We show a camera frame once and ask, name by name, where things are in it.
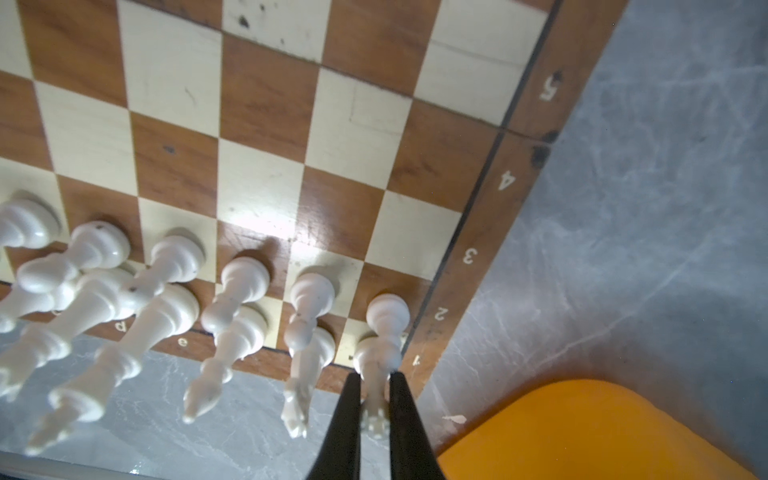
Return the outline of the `wooden chess board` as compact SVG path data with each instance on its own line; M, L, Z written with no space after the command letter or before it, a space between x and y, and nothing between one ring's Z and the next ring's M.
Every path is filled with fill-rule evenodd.
M79 225L148 268L181 235L209 304L233 259L271 271L270 329L242 370L280 378L290 289L336 285L321 376L336 391L383 293L424 389L621 19L622 1L5 1L1 204L61 233L1 246L1 280Z

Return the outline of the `white pawn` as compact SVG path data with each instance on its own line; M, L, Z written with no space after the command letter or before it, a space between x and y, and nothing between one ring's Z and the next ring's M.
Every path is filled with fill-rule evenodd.
M400 352L402 335L411 320L405 300L395 294L376 296L368 305L366 322L379 339L386 340Z

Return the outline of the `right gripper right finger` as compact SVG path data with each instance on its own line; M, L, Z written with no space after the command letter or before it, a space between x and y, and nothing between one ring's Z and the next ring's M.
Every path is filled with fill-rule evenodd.
M391 479L445 480L405 375L393 372L389 385Z

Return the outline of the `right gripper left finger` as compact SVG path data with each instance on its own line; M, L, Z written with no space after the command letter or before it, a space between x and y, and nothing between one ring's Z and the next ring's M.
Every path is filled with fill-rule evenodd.
M350 373L307 480L360 478L361 376Z

